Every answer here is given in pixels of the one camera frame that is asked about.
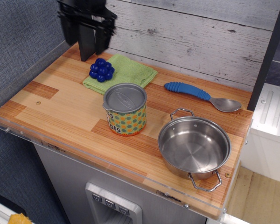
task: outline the blue grape ball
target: blue grape ball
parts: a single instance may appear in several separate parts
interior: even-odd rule
[[[105,76],[98,75],[97,80],[98,80],[100,83],[103,83],[106,79],[105,79]]]
[[[111,71],[108,71],[107,74],[105,75],[105,79],[106,79],[106,80],[110,80],[110,79],[112,79],[112,78],[113,78],[112,72],[111,72]]]
[[[96,64],[98,65],[98,67],[102,67],[106,65],[106,60],[101,58],[100,60],[98,60],[98,62],[96,62]]]
[[[112,65],[111,65],[110,62],[106,62],[105,67],[106,67],[108,70],[110,70],[110,68],[112,67]]]
[[[109,71],[111,71],[112,72],[112,74],[114,73],[114,71],[115,71],[115,69],[113,68],[113,67],[111,67],[110,69],[109,69]]]
[[[99,67],[98,68],[98,74],[104,76],[105,74],[107,74],[108,69],[106,67]]]
[[[92,71],[92,70],[90,70],[89,75],[90,75],[91,78],[97,78],[98,77],[98,74],[96,72]]]
[[[98,72],[98,65],[97,64],[92,64],[90,66],[90,70],[97,73]]]
[[[96,60],[95,60],[95,64],[97,64],[97,63],[98,63],[98,61],[99,61],[99,60],[101,60],[101,59],[102,59],[102,58],[98,58],[98,59],[96,59]]]

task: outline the blue rubber handle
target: blue rubber handle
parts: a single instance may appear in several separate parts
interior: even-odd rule
[[[200,99],[210,100],[210,94],[190,84],[170,82],[165,84],[165,88],[169,91],[187,93]]]

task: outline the metal pot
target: metal pot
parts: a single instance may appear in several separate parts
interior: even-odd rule
[[[192,114],[173,119],[179,110]],[[171,121],[160,131],[159,150],[168,169],[183,178],[190,178],[196,189],[214,191],[222,184],[218,170],[231,154],[227,133],[216,123],[195,117],[191,110],[179,108],[171,113]],[[219,183],[212,189],[196,186],[195,180],[207,179],[217,174]]]

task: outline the gray wall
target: gray wall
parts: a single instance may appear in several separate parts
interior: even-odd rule
[[[56,0],[0,0],[0,105],[66,49]],[[0,195],[37,224],[62,224],[46,173],[30,142],[0,130]]]

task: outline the wooden countertop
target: wooden countertop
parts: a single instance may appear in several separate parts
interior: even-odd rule
[[[99,57],[108,59],[111,55],[103,53]],[[107,124],[103,95],[82,84],[97,58],[92,56],[81,62],[78,45],[71,47],[0,108],[0,125],[32,142],[99,167],[172,202],[187,203],[190,209],[217,219],[224,208],[252,119],[253,113],[245,109],[251,93],[151,66],[158,74],[145,88],[147,125],[140,134],[122,137],[113,134]],[[236,112],[220,112],[210,102],[167,91],[164,88],[167,82],[193,84],[212,97],[238,100],[242,108]],[[164,165],[157,138],[161,128],[170,121],[170,113],[180,107],[214,121],[230,137],[231,156],[219,172],[223,184],[214,192],[196,190],[191,180],[172,174]],[[212,188],[217,181],[213,175],[196,184]]]

